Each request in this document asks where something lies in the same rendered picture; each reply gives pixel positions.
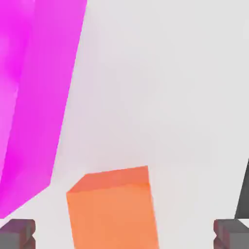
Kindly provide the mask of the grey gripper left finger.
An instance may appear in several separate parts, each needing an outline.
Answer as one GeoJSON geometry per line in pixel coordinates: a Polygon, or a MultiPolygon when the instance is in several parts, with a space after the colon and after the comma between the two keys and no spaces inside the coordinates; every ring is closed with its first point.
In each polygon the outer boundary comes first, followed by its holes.
{"type": "Polygon", "coordinates": [[[0,249],[36,249],[33,219],[11,219],[0,228],[0,249]]]}

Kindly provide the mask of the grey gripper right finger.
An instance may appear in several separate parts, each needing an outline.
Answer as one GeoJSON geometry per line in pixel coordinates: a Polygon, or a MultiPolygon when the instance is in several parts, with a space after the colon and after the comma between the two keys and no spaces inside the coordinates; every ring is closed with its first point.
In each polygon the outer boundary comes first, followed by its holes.
{"type": "Polygon", "coordinates": [[[216,219],[213,249],[249,249],[249,228],[238,219],[216,219]]]}

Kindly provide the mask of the small orange cube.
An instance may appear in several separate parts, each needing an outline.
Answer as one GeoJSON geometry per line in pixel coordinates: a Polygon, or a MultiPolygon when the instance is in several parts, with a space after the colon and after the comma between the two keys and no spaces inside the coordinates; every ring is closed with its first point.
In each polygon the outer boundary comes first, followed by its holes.
{"type": "Polygon", "coordinates": [[[74,249],[159,249],[147,166],[86,174],[66,197],[74,249]]]}

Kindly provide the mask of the large dark grey box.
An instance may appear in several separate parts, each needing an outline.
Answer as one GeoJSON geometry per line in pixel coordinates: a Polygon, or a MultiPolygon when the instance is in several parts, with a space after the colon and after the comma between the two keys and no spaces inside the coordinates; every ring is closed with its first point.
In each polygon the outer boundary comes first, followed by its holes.
{"type": "Polygon", "coordinates": [[[235,212],[235,219],[249,219],[249,160],[235,212]]]}

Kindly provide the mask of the large magenta box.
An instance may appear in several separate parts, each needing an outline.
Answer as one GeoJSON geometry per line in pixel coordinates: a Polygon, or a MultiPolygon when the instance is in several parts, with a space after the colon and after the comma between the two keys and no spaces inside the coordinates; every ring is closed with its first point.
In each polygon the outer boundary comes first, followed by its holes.
{"type": "Polygon", "coordinates": [[[0,0],[0,218],[49,186],[87,0],[0,0]]]}

